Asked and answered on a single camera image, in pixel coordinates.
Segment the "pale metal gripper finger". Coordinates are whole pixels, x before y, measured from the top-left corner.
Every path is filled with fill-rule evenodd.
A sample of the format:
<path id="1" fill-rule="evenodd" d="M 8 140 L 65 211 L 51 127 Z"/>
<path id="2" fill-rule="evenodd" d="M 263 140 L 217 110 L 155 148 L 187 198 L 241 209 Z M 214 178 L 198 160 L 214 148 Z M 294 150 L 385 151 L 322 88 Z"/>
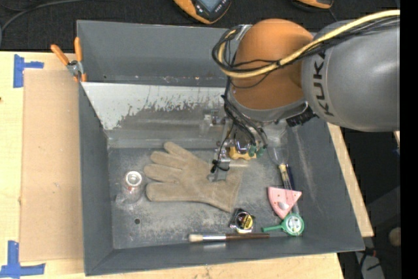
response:
<path id="1" fill-rule="evenodd" d="M 210 173 L 206 176 L 206 179 L 209 182 L 216 182 L 217 181 L 217 171 L 219 169 L 219 160 L 213 159 L 212 160 L 212 167 L 210 169 Z"/>
<path id="2" fill-rule="evenodd" d="M 230 160 L 220 159 L 218 165 L 218 180 L 226 180 L 230 170 Z"/>

